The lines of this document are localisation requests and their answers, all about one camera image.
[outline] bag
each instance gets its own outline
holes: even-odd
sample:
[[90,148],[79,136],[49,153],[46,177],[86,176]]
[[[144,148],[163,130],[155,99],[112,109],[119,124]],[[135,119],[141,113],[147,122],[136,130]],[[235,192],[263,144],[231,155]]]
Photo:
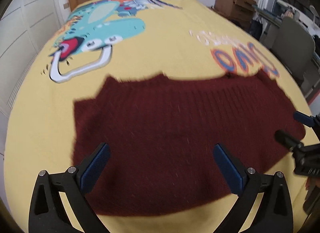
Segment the bag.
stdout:
[[249,28],[249,34],[259,41],[263,30],[262,18],[259,16],[257,19],[252,20]]

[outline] cartoon character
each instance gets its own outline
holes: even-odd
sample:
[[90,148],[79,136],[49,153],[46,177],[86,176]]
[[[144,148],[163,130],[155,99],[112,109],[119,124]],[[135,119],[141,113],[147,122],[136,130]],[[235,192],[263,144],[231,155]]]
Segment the cartoon character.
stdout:
[[[78,11],[81,20],[73,24],[62,37],[58,50],[53,56],[49,75],[54,82],[62,83],[94,69],[104,67],[110,62],[112,46],[124,39],[143,32],[145,24],[138,18],[105,21],[119,7],[118,1],[107,1]],[[73,69],[65,74],[59,71],[59,62],[71,54],[101,50],[100,57],[89,64]]]
[[161,0],[123,0],[123,3],[121,3],[117,8],[117,12],[119,17],[135,16],[139,10],[163,8],[163,6],[181,9],[181,7]]

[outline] cartoon print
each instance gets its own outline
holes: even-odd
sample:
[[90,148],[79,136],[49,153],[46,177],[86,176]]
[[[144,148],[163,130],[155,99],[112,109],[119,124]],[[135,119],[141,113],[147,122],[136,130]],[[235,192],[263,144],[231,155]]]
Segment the cartoon print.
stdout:
[[76,12],[78,11],[90,12],[90,7],[92,5],[98,5],[108,1],[119,2],[119,6],[116,9],[116,11],[118,12],[117,13],[118,16],[120,17],[136,16],[137,12],[140,10],[145,10],[148,8],[163,8],[163,6],[182,9],[181,7],[175,6],[173,4],[170,4],[161,0],[100,0],[97,2],[93,2],[92,4],[88,4],[80,7],[76,10]]
[[[240,69],[243,73],[249,73],[250,69],[261,68],[270,77],[279,77],[280,74],[272,61],[270,61],[252,42],[242,44],[235,37],[221,36],[211,31],[195,32],[189,30],[191,37],[195,37],[205,46],[213,46],[211,55],[215,62],[226,72],[237,73]],[[219,48],[221,45],[232,46],[232,54]]]
[[[141,19],[129,18],[113,21],[108,18],[119,6],[117,1],[109,1],[98,5],[91,13],[84,13],[81,20],[72,25],[65,32],[58,50],[51,54],[49,75],[57,83],[62,83],[71,78],[87,73],[107,65],[111,59],[112,46],[123,39],[133,37],[143,32],[145,24]],[[64,61],[70,54],[76,55],[86,51],[101,50],[98,60],[73,69],[66,74],[59,72],[59,62]]]
[[[62,34],[53,44],[57,50],[49,55],[53,56],[49,70],[50,79],[62,83],[106,66],[111,60],[114,44],[144,31],[144,22],[132,17],[140,10],[163,6],[180,8],[161,0],[101,0],[76,9],[68,18],[64,32],[60,30],[59,33]],[[107,21],[113,14],[122,19]],[[101,50],[96,61],[65,74],[60,73],[59,63],[66,61],[70,55],[94,50]]]

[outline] blue gripper pad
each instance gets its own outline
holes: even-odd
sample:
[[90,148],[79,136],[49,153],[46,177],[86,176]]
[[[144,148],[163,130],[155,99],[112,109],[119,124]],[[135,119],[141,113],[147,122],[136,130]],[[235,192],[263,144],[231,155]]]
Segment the blue gripper pad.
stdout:
[[101,143],[95,152],[79,165],[78,169],[80,177],[78,183],[82,194],[87,194],[92,191],[95,183],[110,159],[110,155],[111,152],[109,145]]
[[213,158],[227,182],[231,193],[240,196],[247,182],[247,176],[244,172],[245,167],[238,159],[232,157],[227,149],[220,144],[214,146]]
[[299,111],[295,111],[293,113],[293,119],[308,127],[315,126],[315,121],[311,116],[307,116]]

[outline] maroon sweater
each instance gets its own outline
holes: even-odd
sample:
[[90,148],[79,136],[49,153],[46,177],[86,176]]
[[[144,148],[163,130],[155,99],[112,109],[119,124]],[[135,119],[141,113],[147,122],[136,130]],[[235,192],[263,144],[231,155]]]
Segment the maroon sweater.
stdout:
[[101,142],[110,145],[111,158],[86,196],[98,214],[178,212],[230,193],[213,160],[216,143],[258,172],[280,161],[287,150],[274,140],[275,131],[305,136],[294,111],[262,71],[190,81],[108,77],[95,99],[75,102],[73,162]]

